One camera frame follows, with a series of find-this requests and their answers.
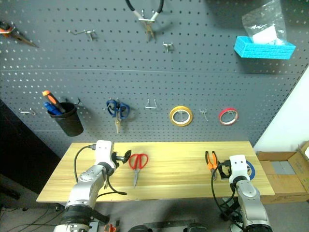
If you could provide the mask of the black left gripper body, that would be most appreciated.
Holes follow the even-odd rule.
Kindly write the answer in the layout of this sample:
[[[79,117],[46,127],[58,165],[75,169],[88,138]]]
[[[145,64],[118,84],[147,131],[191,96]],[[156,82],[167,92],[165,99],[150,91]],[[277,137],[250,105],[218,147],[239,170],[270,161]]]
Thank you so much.
[[[119,167],[119,161],[123,162],[124,157],[118,156],[116,152],[112,152],[112,162],[114,163],[115,168]]]

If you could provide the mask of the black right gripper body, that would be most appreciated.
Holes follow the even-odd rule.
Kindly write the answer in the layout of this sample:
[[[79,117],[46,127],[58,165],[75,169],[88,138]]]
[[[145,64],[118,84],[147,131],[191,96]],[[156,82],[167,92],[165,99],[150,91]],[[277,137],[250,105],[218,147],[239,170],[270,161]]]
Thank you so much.
[[[227,171],[227,174],[225,174],[224,179],[228,179],[232,174],[231,161],[225,160],[223,166],[226,168],[226,171]]]

